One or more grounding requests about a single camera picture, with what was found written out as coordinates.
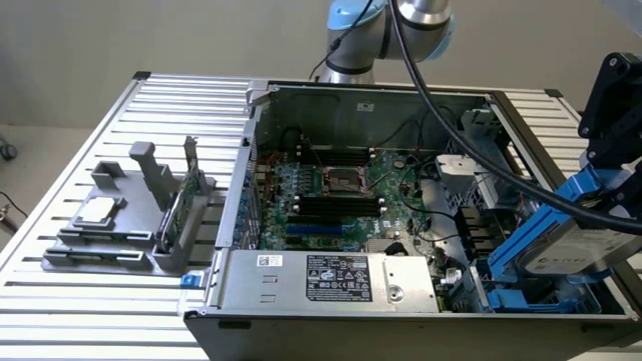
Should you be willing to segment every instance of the slotted aluminum surface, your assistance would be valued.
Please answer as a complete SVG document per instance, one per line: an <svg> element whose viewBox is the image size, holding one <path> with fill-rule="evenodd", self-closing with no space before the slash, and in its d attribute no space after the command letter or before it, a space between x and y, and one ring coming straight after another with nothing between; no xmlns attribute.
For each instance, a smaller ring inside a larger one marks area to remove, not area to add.
<svg viewBox="0 0 642 361"><path fill-rule="evenodd" d="M43 272L41 259L91 190L97 163L113 159L138 169L127 157L130 145L153 141L159 163L185 172L182 145L185 136L195 135L201 167L219 182L190 261L191 268L209 266L247 120L247 85L247 80L166 74L131 82L0 254L0 359L207 359L177 316L179 300L190 305L203 291L182 291L179 278ZM577 114L544 91L502 90L572 175L587 147L573 133Z"/></svg>

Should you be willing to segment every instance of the floor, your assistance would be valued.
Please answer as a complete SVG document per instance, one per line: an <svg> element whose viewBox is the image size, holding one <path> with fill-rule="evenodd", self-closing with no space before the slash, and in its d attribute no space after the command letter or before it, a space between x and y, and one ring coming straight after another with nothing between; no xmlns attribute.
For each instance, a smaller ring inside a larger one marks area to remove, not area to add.
<svg viewBox="0 0 642 361"><path fill-rule="evenodd" d="M0 190L18 206L30 213L50 186L77 154L93 129L54 128L46 126L0 126L0 134L19 149L19 157L0 160ZM17 210L10 216L22 224L25 217ZM0 250L11 236L0 232Z"/></svg>

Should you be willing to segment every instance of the warning symbol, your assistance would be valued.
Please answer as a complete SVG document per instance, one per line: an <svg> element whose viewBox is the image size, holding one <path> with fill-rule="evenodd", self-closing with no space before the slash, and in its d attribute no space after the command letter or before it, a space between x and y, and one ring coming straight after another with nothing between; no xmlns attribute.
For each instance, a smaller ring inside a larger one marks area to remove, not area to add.
<svg viewBox="0 0 642 361"><path fill-rule="evenodd" d="M309 280L318 280L318 279L320 279L320 270L309 269Z"/></svg>
<svg viewBox="0 0 642 361"><path fill-rule="evenodd" d="M334 273L334 269L326 269L321 272L321 279L324 281L334 281L337 280L337 275Z"/></svg>

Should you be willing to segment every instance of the power supply label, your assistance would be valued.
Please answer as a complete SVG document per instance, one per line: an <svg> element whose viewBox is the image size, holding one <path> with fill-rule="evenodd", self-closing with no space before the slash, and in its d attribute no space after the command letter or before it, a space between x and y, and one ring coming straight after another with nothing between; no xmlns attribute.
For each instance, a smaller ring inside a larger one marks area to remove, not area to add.
<svg viewBox="0 0 642 361"><path fill-rule="evenodd" d="M368 256L309 255L306 272L310 301L373 302Z"/></svg>

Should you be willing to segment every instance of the white wall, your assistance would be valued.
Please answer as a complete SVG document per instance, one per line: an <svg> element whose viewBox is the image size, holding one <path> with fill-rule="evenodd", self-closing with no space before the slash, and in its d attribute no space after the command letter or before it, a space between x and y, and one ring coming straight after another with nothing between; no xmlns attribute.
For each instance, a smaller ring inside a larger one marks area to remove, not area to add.
<svg viewBox="0 0 642 361"><path fill-rule="evenodd" d="M584 108L603 58L642 40L597 0L454 0L450 85L558 88ZM94 127L137 70L308 77L330 0L0 0L0 123ZM380 81L408 82L401 62Z"/></svg>

